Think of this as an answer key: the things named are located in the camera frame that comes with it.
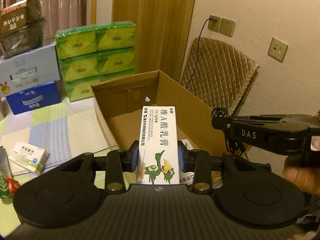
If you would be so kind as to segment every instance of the quilted chair cover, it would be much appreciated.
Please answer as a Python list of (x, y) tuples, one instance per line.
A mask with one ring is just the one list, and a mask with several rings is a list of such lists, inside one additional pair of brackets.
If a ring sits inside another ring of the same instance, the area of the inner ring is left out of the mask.
[[(198, 37), (189, 49), (180, 84), (186, 87), (196, 65)], [(224, 107), (236, 115), (244, 103), (259, 66), (232, 45), (200, 38), (199, 63), (188, 91), (211, 108)]]

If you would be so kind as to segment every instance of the power socket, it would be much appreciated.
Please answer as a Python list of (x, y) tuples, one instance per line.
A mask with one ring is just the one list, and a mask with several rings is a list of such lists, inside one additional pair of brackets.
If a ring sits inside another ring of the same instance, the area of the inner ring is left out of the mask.
[(287, 50), (288, 50), (287, 44), (275, 38), (272, 38), (268, 55), (279, 60), (280, 62), (283, 62), (284, 56), (287, 53)]
[(235, 31), (236, 22), (222, 18), (220, 33), (229, 37), (233, 36), (233, 32)]
[(210, 15), (210, 18), (217, 18), (216, 22), (209, 21), (208, 22), (208, 30), (218, 33), (221, 25), (221, 17)]

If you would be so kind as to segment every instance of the pineapple illustration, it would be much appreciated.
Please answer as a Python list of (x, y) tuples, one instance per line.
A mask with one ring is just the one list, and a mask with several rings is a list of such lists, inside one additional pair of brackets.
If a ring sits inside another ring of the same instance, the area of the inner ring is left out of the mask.
[(10, 93), (10, 88), (7, 85), (7, 82), (4, 82), (4, 84), (0, 83), (0, 86), (1, 86), (2, 93), (4, 93), (5, 95)]

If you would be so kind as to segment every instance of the green leaf illustration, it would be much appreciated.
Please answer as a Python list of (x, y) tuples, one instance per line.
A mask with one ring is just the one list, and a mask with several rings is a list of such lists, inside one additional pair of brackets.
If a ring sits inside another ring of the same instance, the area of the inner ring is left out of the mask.
[(9, 198), (10, 191), (8, 183), (4, 176), (0, 176), (0, 198)]

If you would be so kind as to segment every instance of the black circular joint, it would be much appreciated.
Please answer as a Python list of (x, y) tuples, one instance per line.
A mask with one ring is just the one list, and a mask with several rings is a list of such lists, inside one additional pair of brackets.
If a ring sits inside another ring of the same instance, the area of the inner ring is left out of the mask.
[(76, 224), (92, 215), (100, 204), (100, 191), (77, 172), (52, 173), (22, 185), (13, 206), (22, 222), (40, 228)]
[(243, 171), (217, 191), (218, 208), (232, 220), (253, 228), (291, 224), (304, 206), (303, 193), (269, 171)]

